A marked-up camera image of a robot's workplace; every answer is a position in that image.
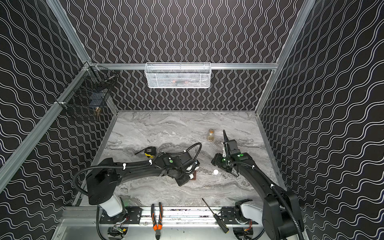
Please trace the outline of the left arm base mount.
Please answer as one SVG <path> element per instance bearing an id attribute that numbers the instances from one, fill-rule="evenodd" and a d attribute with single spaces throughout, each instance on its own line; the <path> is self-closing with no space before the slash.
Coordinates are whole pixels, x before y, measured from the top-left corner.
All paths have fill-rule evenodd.
<path id="1" fill-rule="evenodd" d="M 125 207 L 125 210 L 123 210 L 121 214 L 109 217 L 106 211 L 103 210 L 101 212 L 99 223 L 104 225 L 138 225 L 141 221 L 142 211 L 143 209 L 140 207 Z"/>

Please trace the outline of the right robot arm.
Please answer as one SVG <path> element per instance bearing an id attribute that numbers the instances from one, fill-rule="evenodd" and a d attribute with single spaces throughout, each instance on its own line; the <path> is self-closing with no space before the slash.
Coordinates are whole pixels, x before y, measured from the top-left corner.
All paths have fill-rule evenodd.
<path id="1" fill-rule="evenodd" d="M 231 174 L 243 176 L 263 200 L 260 214 L 251 210 L 251 202 L 240 205 L 243 217 L 263 226 L 271 240 L 284 240 L 296 235 L 304 239 L 304 221 L 298 196 L 273 182 L 248 153 L 242 153 L 236 140 L 230 140 L 223 131 L 223 153 L 216 154 L 212 165 Z"/>

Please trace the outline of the brown pill organizer box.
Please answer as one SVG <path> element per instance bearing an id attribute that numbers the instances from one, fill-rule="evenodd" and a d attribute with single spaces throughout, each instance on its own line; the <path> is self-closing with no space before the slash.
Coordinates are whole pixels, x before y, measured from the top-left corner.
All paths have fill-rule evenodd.
<path id="1" fill-rule="evenodd" d="M 192 180 L 194 181 L 196 179 L 197 179 L 197 171 L 194 171 Z"/>

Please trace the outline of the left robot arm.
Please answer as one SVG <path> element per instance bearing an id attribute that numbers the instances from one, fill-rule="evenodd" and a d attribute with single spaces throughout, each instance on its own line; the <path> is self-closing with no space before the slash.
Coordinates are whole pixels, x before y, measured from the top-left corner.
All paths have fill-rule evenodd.
<path id="1" fill-rule="evenodd" d="M 125 207 L 114 192 L 122 183 L 148 178 L 169 177 L 183 186 L 194 177 L 202 143 L 194 143 L 179 153 L 160 152 L 140 162 L 114 162 L 104 159 L 99 165 L 84 168 L 72 178 L 74 188 L 88 197 L 89 204 L 102 208 L 110 218 L 124 214 Z"/>

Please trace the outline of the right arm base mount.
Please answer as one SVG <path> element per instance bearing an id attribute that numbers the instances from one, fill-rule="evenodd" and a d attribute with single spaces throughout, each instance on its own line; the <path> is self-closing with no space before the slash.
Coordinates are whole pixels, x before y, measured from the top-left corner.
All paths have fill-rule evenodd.
<path id="1" fill-rule="evenodd" d="M 262 209 L 257 206 L 245 206 L 243 213 L 242 208 L 238 207 L 222 207 L 219 211 L 221 219 L 227 225 L 248 225 L 252 221 L 255 225 L 262 225 Z"/>

